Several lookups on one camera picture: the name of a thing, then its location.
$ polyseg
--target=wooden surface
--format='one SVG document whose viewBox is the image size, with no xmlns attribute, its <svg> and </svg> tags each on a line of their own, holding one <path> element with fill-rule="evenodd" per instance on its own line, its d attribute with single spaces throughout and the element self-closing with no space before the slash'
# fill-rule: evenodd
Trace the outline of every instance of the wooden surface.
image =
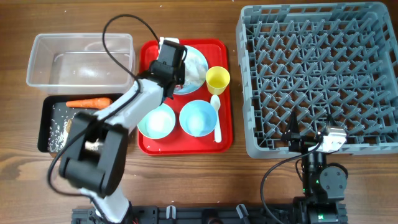
<svg viewBox="0 0 398 224">
<path fill-rule="evenodd" d="M 132 136 L 122 181 L 126 196 L 134 205 L 259 204 L 261 177 L 278 160 L 255 160 L 246 154 L 236 23 L 245 5 L 316 1 L 84 2 L 0 5 L 0 223 L 69 223 L 71 209 L 88 205 L 84 198 L 61 197 L 47 187 L 45 175 L 52 158 L 36 147 L 46 94 L 26 85 L 27 63 L 37 34 L 101 32 L 109 18 L 121 13 L 141 16 L 159 36 L 223 41 L 229 51 L 234 121 L 234 143 L 222 154 L 149 157 L 136 147 Z M 398 5 L 385 2 L 396 26 Z M 109 31 L 130 33 L 136 54 L 152 38 L 143 25 L 129 19 L 116 21 Z M 398 155 L 332 155 L 329 161 L 349 170 L 344 203 L 350 223 L 397 222 Z M 59 178 L 56 183 L 67 189 Z M 269 203 L 289 203 L 301 194 L 294 163 L 268 178 Z"/>
</svg>

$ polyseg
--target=cup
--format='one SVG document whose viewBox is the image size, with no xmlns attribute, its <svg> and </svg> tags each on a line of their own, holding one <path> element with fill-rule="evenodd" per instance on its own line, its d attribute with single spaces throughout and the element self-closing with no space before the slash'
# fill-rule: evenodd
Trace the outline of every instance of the cup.
<svg viewBox="0 0 398 224">
<path fill-rule="evenodd" d="M 173 131 L 174 126 L 174 111 L 165 103 L 146 114 L 137 125 L 138 130 L 150 139 L 161 139 L 168 136 Z"/>
<path fill-rule="evenodd" d="M 181 109 L 181 128 L 193 137 L 203 137 L 210 134 L 216 127 L 216 123 L 216 110 L 209 102 L 194 100 Z"/>
<path fill-rule="evenodd" d="M 227 69 L 214 66 L 206 73 L 207 89 L 212 95 L 220 95 L 228 86 L 231 77 Z"/>
</svg>

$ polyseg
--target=dish rack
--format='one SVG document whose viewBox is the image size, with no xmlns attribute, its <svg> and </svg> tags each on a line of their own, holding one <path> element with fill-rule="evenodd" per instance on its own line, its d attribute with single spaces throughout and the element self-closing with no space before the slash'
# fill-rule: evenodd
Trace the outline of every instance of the dish rack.
<svg viewBox="0 0 398 224">
<path fill-rule="evenodd" d="M 301 135 L 331 114 L 348 133 L 337 153 L 398 152 L 398 48 L 384 4 L 246 6 L 236 43 L 251 157 L 296 154 L 280 140 L 293 109 Z"/>
</svg>

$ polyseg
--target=clear plastic container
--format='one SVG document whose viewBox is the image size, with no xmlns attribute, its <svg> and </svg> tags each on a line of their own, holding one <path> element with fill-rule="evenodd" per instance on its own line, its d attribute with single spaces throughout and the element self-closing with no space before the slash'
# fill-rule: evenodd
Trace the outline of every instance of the clear plastic container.
<svg viewBox="0 0 398 224">
<path fill-rule="evenodd" d="M 125 93 L 132 78 L 105 52 L 102 34 L 39 34 L 26 83 L 49 95 Z M 106 34 L 106 46 L 130 71 L 135 53 L 129 34 Z"/>
</svg>

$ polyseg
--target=white spoon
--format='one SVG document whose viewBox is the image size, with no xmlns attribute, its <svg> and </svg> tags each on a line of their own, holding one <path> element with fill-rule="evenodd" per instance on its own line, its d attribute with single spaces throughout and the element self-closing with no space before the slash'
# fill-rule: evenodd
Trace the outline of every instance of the white spoon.
<svg viewBox="0 0 398 224">
<path fill-rule="evenodd" d="M 216 123 L 216 127 L 214 128 L 214 140 L 217 143 L 220 143 L 221 142 L 221 127 L 220 127 L 220 119 L 218 117 L 218 110 L 221 106 L 220 98 L 217 95 L 213 95 L 211 97 L 210 104 L 214 107 L 214 110 L 216 110 L 216 114 L 217 114 L 217 123 Z"/>
</svg>

